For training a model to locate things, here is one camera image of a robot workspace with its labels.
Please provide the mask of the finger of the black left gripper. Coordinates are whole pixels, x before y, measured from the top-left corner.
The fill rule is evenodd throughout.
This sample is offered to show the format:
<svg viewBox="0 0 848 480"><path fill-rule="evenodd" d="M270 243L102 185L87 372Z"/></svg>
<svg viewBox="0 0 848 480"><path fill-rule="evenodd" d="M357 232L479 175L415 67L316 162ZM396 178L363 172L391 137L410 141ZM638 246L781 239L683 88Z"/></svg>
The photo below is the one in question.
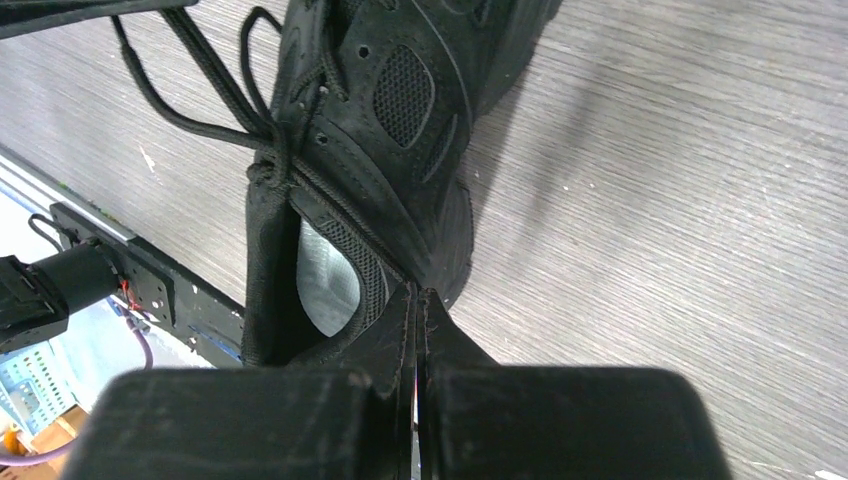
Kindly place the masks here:
<svg viewBox="0 0 848 480"><path fill-rule="evenodd" d="M2 0L1 38L108 16L186 7L197 0Z"/></svg>

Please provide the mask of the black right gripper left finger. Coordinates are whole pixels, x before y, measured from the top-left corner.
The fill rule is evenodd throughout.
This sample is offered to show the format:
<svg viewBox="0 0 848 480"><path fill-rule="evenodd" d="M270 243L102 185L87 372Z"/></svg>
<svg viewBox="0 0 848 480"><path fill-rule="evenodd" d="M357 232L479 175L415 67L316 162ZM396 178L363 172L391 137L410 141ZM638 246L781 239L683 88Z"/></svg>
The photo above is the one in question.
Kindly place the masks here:
<svg viewBox="0 0 848 480"><path fill-rule="evenodd" d="M123 374L75 440L66 479L407 479L416 287L321 366Z"/></svg>

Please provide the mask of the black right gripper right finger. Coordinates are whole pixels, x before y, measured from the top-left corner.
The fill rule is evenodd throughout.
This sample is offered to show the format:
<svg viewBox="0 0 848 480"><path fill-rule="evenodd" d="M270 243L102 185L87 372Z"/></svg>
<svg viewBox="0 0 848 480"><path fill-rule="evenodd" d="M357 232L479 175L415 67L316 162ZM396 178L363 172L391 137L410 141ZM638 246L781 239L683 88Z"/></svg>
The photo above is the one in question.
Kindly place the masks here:
<svg viewBox="0 0 848 480"><path fill-rule="evenodd" d="M497 363L418 297L418 407L426 479L728 479L705 405L655 367Z"/></svg>

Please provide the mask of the black suede sneaker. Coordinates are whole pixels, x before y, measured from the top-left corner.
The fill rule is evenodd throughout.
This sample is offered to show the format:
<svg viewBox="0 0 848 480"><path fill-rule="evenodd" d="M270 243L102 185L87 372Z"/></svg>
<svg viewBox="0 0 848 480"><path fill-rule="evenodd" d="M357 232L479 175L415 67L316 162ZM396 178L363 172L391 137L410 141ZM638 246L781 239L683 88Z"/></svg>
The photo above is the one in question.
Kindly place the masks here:
<svg viewBox="0 0 848 480"><path fill-rule="evenodd" d="M250 148L240 357L324 363L415 281L446 304L468 279L472 205L459 176L476 122L532 59L556 1L292 1L271 96L250 65L261 7L240 30L236 82L184 8L162 17L239 122L178 113L155 90L121 20L128 70L173 125Z"/></svg>

